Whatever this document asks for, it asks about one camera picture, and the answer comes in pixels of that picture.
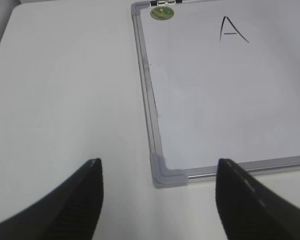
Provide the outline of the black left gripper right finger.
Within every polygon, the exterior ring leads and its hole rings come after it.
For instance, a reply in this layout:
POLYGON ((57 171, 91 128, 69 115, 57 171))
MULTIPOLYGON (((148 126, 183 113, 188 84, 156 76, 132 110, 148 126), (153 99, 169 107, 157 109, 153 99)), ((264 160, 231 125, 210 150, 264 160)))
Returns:
POLYGON ((300 240, 300 208, 231 159, 218 161, 215 202, 229 240, 300 240))

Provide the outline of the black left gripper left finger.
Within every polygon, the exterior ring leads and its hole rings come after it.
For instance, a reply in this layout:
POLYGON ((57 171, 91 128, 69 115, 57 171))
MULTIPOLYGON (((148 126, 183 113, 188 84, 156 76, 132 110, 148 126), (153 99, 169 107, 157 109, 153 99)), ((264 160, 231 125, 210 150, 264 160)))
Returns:
POLYGON ((52 192, 0 222, 0 240, 91 240, 103 199, 102 161, 90 159, 52 192))

